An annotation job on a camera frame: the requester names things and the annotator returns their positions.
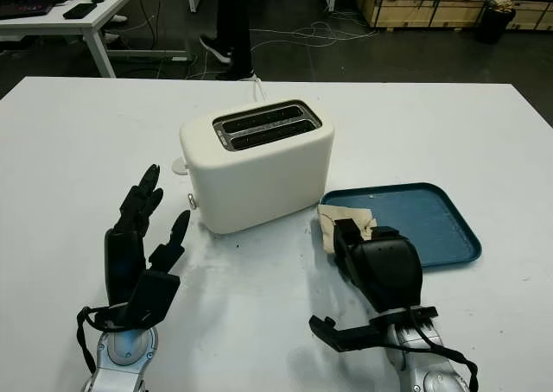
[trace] robotic arm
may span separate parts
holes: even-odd
[[[336,264],[369,300],[379,316],[368,326],[334,329],[329,317],[312,316],[312,332],[338,352],[386,348],[399,374],[402,392],[476,392],[478,368],[461,353],[443,346],[432,325],[434,307],[420,307],[423,271],[415,247],[398,231],[373,228],[365,241],[351,219],[334,225]],[[470,386],[450,363],[465,364]]]
[[[77,315],[77,339],[92,372],[84,392],[144,392],[144,371],[157,350],[155,325],[168,312],[181,281],[171,275],[184,249],[190,211],[183,212],[171,230],[167,244],[149,256],[146,269],[143,237],[149,216],[160,204],[156,189],[160,168],[152,165],[140,184],[130,189],[119,208],[121,216],[105,234],[105,286],[109,306],[84,307]],[[86,348],[83,329],[87,321],[103,332],[97,348],[97,364]]]

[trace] black pants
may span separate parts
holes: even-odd
[[[252,69],[248,0],[219,0],[217,38],[232,48],[235,68],[244,71]]]

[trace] desk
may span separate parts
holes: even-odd
[[[129,0],[105,0],[82,19],[69,20],[63,17],[76,4],[89,2],[73,0],[54,6],[44,16],[0,20],[0,35],[83,35],[100,75],[115,77],[99,31]]]
[[[264,88],[333,120],[328,190],[428,181],[448,193],[483,252],[426,272],[423,304],[437,307],[446,345],[480,366],[482,391],[552,390],[553,130],[522,96],[510,85]],[[188,207],[189,178],[171,172],[181,123],[252,98],[250,82],[26,78],[0,101],[0,390],[79,390],[89,374],[75,315],[106,303],[104,233],[130,185],[161,165],[150,253]],[[311,335],[312,313],[339,328],[368,318],[315,219],[312,207],[214,236],[193,212],[149,390],[397,392],[381,350],[339,355]],[[98,337],[87,331],[89,346]]]

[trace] trash bin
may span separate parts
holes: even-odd
[[[482,14],[480,26],[476,30],[476,39],[486,44],[497,43],[516,14],[513,8],[499,8],[491,1]]]

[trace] keyboard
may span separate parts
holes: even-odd
[[[0,19],[46,15],[57,0],[0,0]]]

